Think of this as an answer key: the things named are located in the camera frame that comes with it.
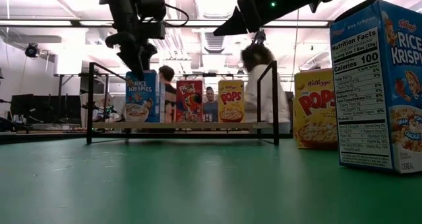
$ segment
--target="red cereal box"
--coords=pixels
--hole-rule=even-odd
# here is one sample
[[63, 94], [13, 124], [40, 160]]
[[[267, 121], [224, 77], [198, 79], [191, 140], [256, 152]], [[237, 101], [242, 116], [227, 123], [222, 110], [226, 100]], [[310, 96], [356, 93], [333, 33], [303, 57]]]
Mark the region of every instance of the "red cereal box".
[[178, 81], [176, 90], [176, 122], [201, 122], [203, 114], [202, 81]]

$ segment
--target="white shirt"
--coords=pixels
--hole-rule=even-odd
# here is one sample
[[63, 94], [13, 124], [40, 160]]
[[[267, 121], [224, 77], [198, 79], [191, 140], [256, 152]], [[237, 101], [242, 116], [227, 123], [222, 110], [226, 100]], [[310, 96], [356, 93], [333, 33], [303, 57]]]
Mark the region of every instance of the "white shirt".
[[[257, 121], [258, 107], [258, 79], [267, 68], [267, 65], [257, 65], [250, 73], [248, 84], [245, 90], [245, 115], [246, 122]], [[261, 121], [272, 123], [272, 75], [271, 70], [261, 80]], [[278, 85], [278, 122], [289, 123], [289, 105], [286, 93], [280, 82], [280, 75], [277, 76]]]

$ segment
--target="black camera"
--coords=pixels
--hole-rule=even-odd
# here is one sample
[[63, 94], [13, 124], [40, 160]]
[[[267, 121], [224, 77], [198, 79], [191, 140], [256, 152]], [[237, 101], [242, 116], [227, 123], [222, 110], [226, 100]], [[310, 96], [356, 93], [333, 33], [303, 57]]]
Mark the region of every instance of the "black camera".
[[120, 46], [117, 54], [136, 76], [143, 80], [143, 70], [150, 69], [150, 59], [157, 49], [148, 39], [166, 36], [163, 23], [166, 15], [164, 0], [100, 0], [108, 4], [117, 33], [105, 39], [108, 47]]
[[40, 56], [40, 49], [37, 43], [29, 43], [25, 49], [25, 55], [31, 59], [36, 59]]

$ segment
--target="rice krispies cereal box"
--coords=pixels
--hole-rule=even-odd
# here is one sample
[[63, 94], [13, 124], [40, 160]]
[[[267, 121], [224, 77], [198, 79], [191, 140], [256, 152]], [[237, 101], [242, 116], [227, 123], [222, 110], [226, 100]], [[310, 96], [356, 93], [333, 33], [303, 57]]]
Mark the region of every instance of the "rice krispies cereal box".
[[181, 80], [176, 82], [176, 122], [201, 122], [203, 116], [203, 82]]
[[331, 69], [295, 75], [293, 135], [299, 148], [337, 149], [336, 102]]
[[421, 20], [367, 0], [331, 25], [340, 165], [422, 171]]
[[244, 86], [242, 80], [218, 82], [218, 122], [245, 122]]
[[132, 72], [126, 74], [126, 121], [164, 123], [166, 88], [155, 70], [146, 70], [144, 75], [141, 81]]

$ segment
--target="person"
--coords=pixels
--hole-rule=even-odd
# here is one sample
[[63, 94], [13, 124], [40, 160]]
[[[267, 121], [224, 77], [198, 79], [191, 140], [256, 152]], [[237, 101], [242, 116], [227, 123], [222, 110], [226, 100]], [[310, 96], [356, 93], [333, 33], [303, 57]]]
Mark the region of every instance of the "person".
[[[271, 51], [262, 44], [253, 44], [241, 52], [243, 66], [249, 73], [245, 88], [245, 118], [246, 122], [257, 122], [258, 92], [257, 83], [268, 64], [274, 60]], [[286, 93], [277, 77], [278, 85], [278, 122], [279, 133], [290, 133], [290, 115]], [[271, 70], [261, 80], [261, 121], [273, 123], [272, 114], [272, 75]], [[261, 130], [262, 133], [272, 133], [272, 128]]]
[[218, 122], [218, 102], [214, 97], [214, 90], [211, 86], [206, 88], [206, 100], [204, 103], [205, 121]]
[[[160, 77], [160, 82], [164, 83], [166, 87], [166, 95], [165, 95], [165, 122], [172, 123], [174, 116], [175, 116], [175, 105], [176, 105], [176, 89], [171, 85], [171, 80], [174, 77], [174, 70], [164, 65], [158, 69], [158, 74]], [[174, 133], [174, 128], [163, 128], [163, 129], [149, 129], [151, 133]]]

